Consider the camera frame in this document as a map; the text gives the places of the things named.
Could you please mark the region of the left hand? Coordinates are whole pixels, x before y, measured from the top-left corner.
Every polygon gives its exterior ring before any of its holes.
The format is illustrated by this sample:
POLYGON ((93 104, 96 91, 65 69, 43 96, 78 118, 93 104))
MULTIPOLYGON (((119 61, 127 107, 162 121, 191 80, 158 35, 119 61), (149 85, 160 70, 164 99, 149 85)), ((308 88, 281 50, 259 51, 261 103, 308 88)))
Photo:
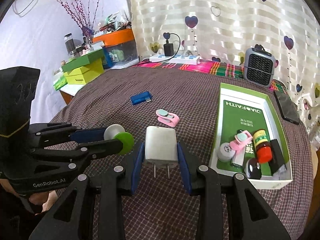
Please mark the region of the left hand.
POLYGON ((57 201, 58 196, 56 191, 50 191, 50 192, 41 192, 41 193, 35 193, 32 194, 29 197, 29 202, 36 206, 41 206, 42 210, 38 213, 35 213, 36 215, 48 211, 57 201))

